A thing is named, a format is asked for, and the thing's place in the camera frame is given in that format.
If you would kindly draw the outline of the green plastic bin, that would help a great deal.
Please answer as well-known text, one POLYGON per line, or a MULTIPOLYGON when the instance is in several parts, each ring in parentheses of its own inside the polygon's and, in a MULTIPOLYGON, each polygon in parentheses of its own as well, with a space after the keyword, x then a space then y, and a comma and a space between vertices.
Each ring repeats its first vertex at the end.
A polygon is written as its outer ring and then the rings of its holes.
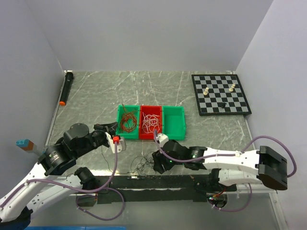
POLYGON ((117 112, 118 128, 116 134, 125 139, 139 139, 139 116, 139 105, 120 104, 117 112))
POLYGON ((182 141, 186 135, 185 110, 183 106, 162 106, 162 133, 169 139, 182 141))

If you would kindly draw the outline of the red plastic bin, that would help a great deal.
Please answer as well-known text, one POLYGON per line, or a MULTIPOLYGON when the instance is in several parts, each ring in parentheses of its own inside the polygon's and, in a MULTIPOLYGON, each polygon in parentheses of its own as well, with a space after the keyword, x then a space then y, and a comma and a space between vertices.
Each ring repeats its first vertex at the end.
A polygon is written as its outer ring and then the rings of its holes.
POLYGON ((153 105, 140 106, 139 139, 152 140, 154 131, 162 132, 162 107, 153 105))

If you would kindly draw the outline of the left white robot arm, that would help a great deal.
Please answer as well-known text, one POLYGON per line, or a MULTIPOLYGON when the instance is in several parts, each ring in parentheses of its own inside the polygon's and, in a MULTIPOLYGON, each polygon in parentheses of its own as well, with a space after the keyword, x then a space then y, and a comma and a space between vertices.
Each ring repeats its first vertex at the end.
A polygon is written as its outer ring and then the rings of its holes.
POLYGON ((74 166, 78 158, 100 146, 111 148, 115 155, 125 150, 121 145, 124 140, 116 135, 117 126, 117 122, 96 124, 90 132, 86 124, 76 123, 65 131, 39 156, 28 175, 0 200, 0 228, 24 230, 35 212, 70 194, 107 190, 114 176, 100 185, 86 167, 77 169, 63 183, 56 182, 56 179, 74 166))

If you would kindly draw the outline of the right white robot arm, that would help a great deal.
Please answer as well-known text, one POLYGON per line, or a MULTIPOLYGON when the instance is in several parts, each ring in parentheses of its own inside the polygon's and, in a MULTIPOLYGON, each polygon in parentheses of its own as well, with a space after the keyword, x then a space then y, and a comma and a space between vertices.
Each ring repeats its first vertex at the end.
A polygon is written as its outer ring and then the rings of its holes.
POLYGON ((268 146, 243 153, 209 147, 185 147, 175 140, 164 141, 152 154, 153 169, 163 174, 174 165, 210 170, 209 185, 215 191, 234 184, 262 184, 273 190, 287 190, 287 160, 268 146))

